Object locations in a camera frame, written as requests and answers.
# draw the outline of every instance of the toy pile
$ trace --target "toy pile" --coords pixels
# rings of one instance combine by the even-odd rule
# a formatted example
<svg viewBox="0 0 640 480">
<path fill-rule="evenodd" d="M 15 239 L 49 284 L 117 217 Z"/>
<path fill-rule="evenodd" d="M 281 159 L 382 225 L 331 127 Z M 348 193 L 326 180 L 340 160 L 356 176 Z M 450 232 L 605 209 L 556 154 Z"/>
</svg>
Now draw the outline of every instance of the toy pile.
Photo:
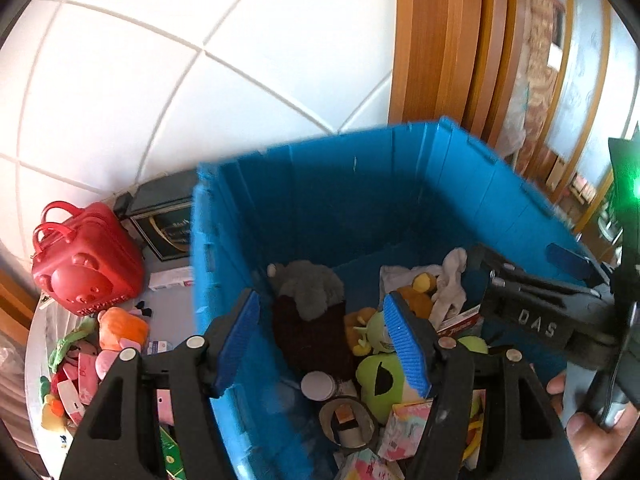
<svg viewBox="0 0 640 480">
<path fill-rule="evenodd" d="M 166 341 L 146 345 L 151 315 L 144 301 L 129 310 L 112 306 L 82 318 L 76 329 L 57 341 L 49 354 L 50 378 L 40 378 L 41 426 L 59 434 L 63 447 L 68 445 L 67 434 L 75 435 L 86 406 L 122 349 L 145 349 L 147 354 L 171 350 Z M 171 395 L 169 390 L 157 390 L 156 396 L 166 470 L 170 478 L 184 480 L 180 451 L 167 431 L 174 425 Z"/>
<path fill-rule="evenodd" d="M 149 331 L 142 316 L 150 315 L 148 308 L 126 312 L 114 306 L 83 318 L 76 329 L 59 339 L 49 355 L 50 378 L 40 378 L 41 425 L 45 430 L 61 436 L 76 432 L 85 407 L 120 350 L 142 350 Z M 96 329 L 99 346 L 95 344 Z"/>
<path fill-rule="evenodd" d="M 441 266 L 383 266 L 380 306 L 347 312 L 344 284 L 330 268 L 306 260 L 269 265 L 276 295 L 274 340 L 287 365 L 303 376 L 302 393 L 321 403 L 322 431 L 337 446 L 337 480 L 403 477 L 399 464 L 415 454 L 431 400 L 420 398 L 405 380 L 385 325 L 382 300 L 396 290 L 438 334 L 460 336 L 479 322 L 479 307 L 461 313 L 466 301 L 461 284 L 465 267 L 462 248 L 452 250 Z M 471 351 L 488 351 L 479 337 L 459 341 Z M 483 403 L 483 392 L 475 392 L 464 453 L 469 469 L 478 460 Z"/>
</svg>

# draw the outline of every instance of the gray plush toy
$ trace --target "gray plush toy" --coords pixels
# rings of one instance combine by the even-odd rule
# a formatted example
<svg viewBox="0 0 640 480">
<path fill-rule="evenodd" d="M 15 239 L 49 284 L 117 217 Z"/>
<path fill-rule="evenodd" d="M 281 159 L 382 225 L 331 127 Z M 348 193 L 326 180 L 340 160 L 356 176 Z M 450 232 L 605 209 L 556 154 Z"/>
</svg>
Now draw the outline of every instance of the gray plush toy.
<svg viewBox="0 0 640 480">
<path fill-rule="evenodd" d="M 344 284 L 327 266 L 308 260 L 297 260 L 287 266 L 270 264 L 267 275 L 278 296 L 294 299 L 305 321 L 322 316 L 328 307 L 344 301 Z"/>
</svg>

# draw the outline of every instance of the wall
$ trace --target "wall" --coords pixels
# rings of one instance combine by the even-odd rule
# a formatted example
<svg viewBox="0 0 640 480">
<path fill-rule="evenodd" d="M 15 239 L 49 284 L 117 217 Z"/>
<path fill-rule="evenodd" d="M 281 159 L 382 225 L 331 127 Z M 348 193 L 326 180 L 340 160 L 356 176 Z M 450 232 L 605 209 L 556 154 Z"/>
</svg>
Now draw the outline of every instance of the wall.
<svg viewBox="0 0 640 480">
<path fill-rule="evenodd" d="M 33 0 L 0 50 L 0 256 L 28 276 L 52 200 L 386 124 L 395 20 L 396 0 Z"/>
<path fill-rule="evenodd" d="M 640 109 L 632 109 L 637 100 L 640 58 L 636 44 L 611 8 L 605 10 L 610 13 L 610 27 L 604 30 L 602 0 L 575 0 L 574 8 L 568 11 L 574 13 L 571 47 L 546 145 L 563 160 L 570 160 L 594 107 L 593 123 L 575 170 L 599 187 L 610 169 L 607 139 L 629 136 L 639 118 Z M 594 101 L 603 38 L 609 38 L 606 72 L 602 94 Z"/>
</svg>

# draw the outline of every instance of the white cloth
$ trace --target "white cloth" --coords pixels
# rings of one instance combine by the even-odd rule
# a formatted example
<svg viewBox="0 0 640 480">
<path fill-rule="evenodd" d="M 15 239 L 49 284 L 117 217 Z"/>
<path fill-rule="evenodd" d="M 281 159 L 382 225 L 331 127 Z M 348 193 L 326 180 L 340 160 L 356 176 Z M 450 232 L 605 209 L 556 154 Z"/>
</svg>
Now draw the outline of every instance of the white cloth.
<svg viewBox="0 0 640 480">
<path fill-rule="evenodd" d="M 423 272 L 436 277 L 437 290 L 433 297 L 433 310 L 429 321 L 439 329 L 445 319 L 457 316 L 466 301 L 466 292 L 460 279 L 466 269 L 466 251 L 462 247 L 453 249 L 441 266 L 430 265 L 407 269 L 400 266 L 380 267 L 380 301 L 401 286 L 411 285 L 414 278 Z"/>
</svg>

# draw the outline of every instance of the white bottle cap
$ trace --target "white bottle cap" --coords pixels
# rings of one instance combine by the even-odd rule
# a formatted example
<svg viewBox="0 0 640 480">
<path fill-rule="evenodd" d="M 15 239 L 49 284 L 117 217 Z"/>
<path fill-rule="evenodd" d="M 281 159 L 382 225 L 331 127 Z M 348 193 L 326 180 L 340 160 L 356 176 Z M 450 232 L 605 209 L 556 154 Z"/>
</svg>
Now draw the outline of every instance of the white bottle cap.
<svg viewBox="0 0 640 480">
<path fill-rule="evenodd" d="M 324 372 L 309 372 L 302 378 L 300 389 L 307 399 L 327 400 L 335 393 L 334 378 Z"/>
</svg>

